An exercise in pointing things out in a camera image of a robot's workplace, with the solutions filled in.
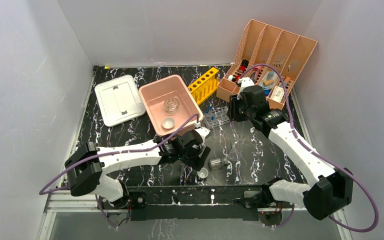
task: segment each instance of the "pink container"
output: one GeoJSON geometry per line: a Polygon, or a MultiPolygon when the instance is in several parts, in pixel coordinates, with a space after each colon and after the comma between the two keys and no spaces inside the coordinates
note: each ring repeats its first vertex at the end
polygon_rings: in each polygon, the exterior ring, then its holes
{"type": "MultiPolygon", "coordinates": [[[[142,98],[155,132],[159,136],[173,133],[193,114],[199,115],[198,119],[200,122],[204,118],[202,111],[179,75],[171,75],[141,86],[139,88],[139,95],[142,98]],[[168,99],[175,99],[174,101],[178,103],[175,113],[170,113],[166,110],[165,102],[168,99]],[[163,120],[166,118],[174,119],[174,126],[170,129],[163,127],[163,120]]],[[[196,121],[196,118],[193,118],[179,132],[179,135],[194,129],[196,121]]]]}

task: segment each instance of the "small glass vial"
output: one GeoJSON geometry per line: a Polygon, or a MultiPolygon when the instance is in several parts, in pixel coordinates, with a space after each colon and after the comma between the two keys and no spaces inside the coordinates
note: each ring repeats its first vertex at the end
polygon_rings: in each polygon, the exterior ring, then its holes
{"type": "Polygon", "coordinates": [[[176,114],[179,110],[179,105],[180,105],[180,102],[177,98],[170,97],[169,99],[165,100],[165,102],[164,102],[165,113],[167,115],[176,114]]]}

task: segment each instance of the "wire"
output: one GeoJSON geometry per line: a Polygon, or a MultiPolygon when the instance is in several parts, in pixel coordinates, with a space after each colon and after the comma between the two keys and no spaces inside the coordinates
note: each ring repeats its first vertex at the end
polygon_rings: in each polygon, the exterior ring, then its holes
{"type": "MultiPolygon", "coordinates": [[[[347,175],[349,178],[351,178],[360,188],[361,190],[365,193],[365,195],[367,196],[368,200],[370,201],[371,203],[371,206],[373,207],[373,211],[374,211],[374,220],[373,220],[373,223],[371,224],[371,226],[367,227],[367,228],[362,228],[362,229],[359,229],[359,228],[354,228],[354,227],[350,227],[350,226],[347,226],[345,224],[343,224],[342,222],[339,222],[338,220],[336,220],[333,216],[329,216],[329,218],[334,221],[336,224],[340,225],[341,227],[345,228],[345,229],[348,229],[350,231],[353,231],[353,232],[358,232],[358,233],[367,233],[367,232],[370,232],[372,231],[373,229],[376,228],[376,226],[378,225],[379,223],[379,210],[378,210],[378,206],[376,205],[376,202],[375,202],[375,199],[373,198],[372,194],[370,194],[369,190],[363,185],[362,182],[360,182],[355,176],[353,176],[351,173],[349,173],[348,171],[346,171],[344,168],[342,168],[341,166],[339,166],[338,164],[336,163],[333,163],[331,160],[327,159],[326,157],[318,154],[317,152],[315,151],[312,151],[311,148],[309,148],[301,139],[298,138],[298,134],[297,134],[297,131],[295,129],[295,126],[294,126],[294,118],[293,118],[293,115],[292,115],[292,110],[291,110],[291,106],[289,104],[289,99],[288,99],[288,91],[286,90],[286,85],[285,85],[285,81],[284,79],[282,78],[281,74],[271,65],[268,65],[268,64],[264,64],[264,63],[259,63],[259,64],[255,64],[254,66],[251,66],[251,67],[248,67],[248,69],[242,73],[242,76],[245,76],[245,74],[247,74],[250,70],[252,70],[253,68],[255,67],[258,67],[258,66],[263,66],[263,67],[268,67],[269,69],[273,70],[277,76],[279,77],[280,79],[280,82],[282,83],[282,87],[283,87],[283,91],[284,91],[284,97],[285,97],[285,103],[286,103],[286,108],[287,108],[287,113],[289,115],[289,124],[290,124],[290,128],[292,129],[292,134],[293,136],[296,138],[296,140],[309,152],[311,152],[311,154],[313,154],[314,156],[316,156],[317,158],[325,161],[326,163],[334,166],[335,168],[337,168],[338,170],[340,170],[341,172],[343,172],[345,175],[347,175]]],[[[291,214],[290,216],[292,216],[292,213],[293,213],[293,208],[294,208],[294,205],[292,205],[292,211],[291,211],[291,214]]]]}
{"type": "Polygon", "coordinates": [[[120,227],[120,225],[121,225],[124,221],[129,220],[129,219],[130,219],[130,217],[126,217],[125,219],[121,220],[121,222],[117,225],[117,227],[120,227]]]}
{"type": "Polygon", "coordinates": [[[96,198],[96,203],[98,204],[98,208],[100,210],[100,212],[103,214],[103,216],[106,218],[107,222],[115,229],[118,229],[119,226],[117,226],[113,221],[110,220],[110,218],[108,217],[108,215],[104,212],[104,209],[102,208],[100,202],[99,202],[99,199],[98,199],[98,195],[95,195],[95,198],[96,198]]]}
{"type": "Polygon", "coordinates": [[[276,228],[280,228],[280,227],[285,226],[285,224],[287,224],[291,220],[292,215],[294,214],[294,210],[295,210],[295,204],[292,204],[292,209],[290,210],[290,215],[286,218],[286,220],[284,222],[282,222],[279,225],[276,225],[276,228]]]}
{"type": "Polygon", "coordinates": [[[199,114],[195,113],[192,116],[190,116],[176,131],[174,131],[172,134],[170,134],[170,136],[166,137],[164,140],[162,140],[160,143],[158,143],[157,145],[155,145],[153,147],[146,148],[146,149],[131,149],[131,150],[111,151],[111,152],[106,152],[106,153],[100,153],[100,154],[96,154],[96,155],[93,155],[93,156],[86,157],[85,159],[82,159],[82,160],[74,163],[73,165],[71,165],[71,166],[67,167],[66,169],[64,169],[62,172],[60,172],[58,175],[56,175],[54,178],[52,178],[51,181],[49,181],[44,187],[42,187],[42,189],[39,191],[39,195],[50,194],[50,193],[53,193],[53,192],[59,191],[59,190],[66,190],[67,187],[58,187],[58,188],[54,188],[54,189],[50,189],[50,190],[45,191],[47,188],[49,188],[50,185],[52,185],[52,183],[54,183],[57,179],[62,177],[64,174],[68,173],[69,171],[71,171],[75,167],[77,167],[77,166],[79,166],[79,165],[81,165],[81,164],[83,164],[83,163],[85,163],[85,162],[87,162],[89,160],[96,159],[96,158],[99,158],[99,157],[116,155],[116,154],[149,152],[149,151],[152,151],[152,150],[154,150],[156,148],[159,148],[165,142],[167,142],[172,137],[174,137],[194,117],[196,117],[196,122],[199,123],[199,114]]]}

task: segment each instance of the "blue object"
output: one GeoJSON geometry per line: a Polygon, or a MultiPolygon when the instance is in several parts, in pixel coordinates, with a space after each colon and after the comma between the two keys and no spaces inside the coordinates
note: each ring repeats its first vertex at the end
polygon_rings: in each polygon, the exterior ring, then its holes
{"type": "Polygon", "coordinates": [[[266,80],[270,80],[270,79],[272,79],[274,74],[275,74],[274,71],[270,71],[270,72],[267,74],[267,78],[266,78],[266,80]]]}

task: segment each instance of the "yellow test tube rack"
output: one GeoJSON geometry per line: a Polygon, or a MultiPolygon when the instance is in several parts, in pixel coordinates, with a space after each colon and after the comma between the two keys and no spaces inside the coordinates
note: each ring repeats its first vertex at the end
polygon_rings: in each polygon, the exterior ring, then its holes
{"type": "Polygon", "coordinates": [[[218,73],[219,70],[212,67],[187,87],[198,105],[202,104],[217,90],[219,85],[218,73]]]}

